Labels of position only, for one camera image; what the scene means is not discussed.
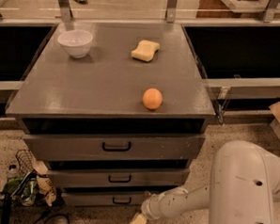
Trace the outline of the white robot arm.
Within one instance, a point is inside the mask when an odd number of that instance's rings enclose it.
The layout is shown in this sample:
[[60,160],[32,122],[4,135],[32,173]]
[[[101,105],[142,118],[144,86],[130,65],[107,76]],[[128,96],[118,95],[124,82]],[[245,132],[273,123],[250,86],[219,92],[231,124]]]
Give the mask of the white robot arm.
[[215,154],[210,184],[152,194],[130,224],[209,209],[209,224],[274,224],[280,200],[280,157],[247,141],[229,141]]

